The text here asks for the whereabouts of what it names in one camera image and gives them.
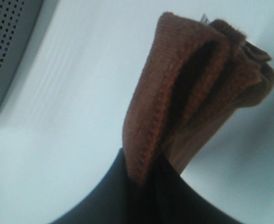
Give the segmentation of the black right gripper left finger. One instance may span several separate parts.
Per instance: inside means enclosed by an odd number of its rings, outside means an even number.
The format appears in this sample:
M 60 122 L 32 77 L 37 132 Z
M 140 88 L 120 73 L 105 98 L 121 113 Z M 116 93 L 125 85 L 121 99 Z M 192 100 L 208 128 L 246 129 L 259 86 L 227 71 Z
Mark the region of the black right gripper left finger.
M 54 224 L 135 224 L 132 181 L 121 148 L 106 175 L 76 206 Z

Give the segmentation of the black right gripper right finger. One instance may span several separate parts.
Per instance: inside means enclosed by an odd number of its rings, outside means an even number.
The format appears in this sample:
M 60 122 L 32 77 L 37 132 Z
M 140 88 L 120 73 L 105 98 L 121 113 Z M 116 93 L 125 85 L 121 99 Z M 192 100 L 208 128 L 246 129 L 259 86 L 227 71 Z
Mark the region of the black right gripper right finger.
M 240 224 L 242 215 L 249 215 L 252 224 L 274 224 L 274 214 L 256 213 L 260 203 L 249 202 L 251 195 L 216 192 L 223 204 L 218 208 L 194 191 L 163 155 L 151 170 L 148 187 L 150 224 Z

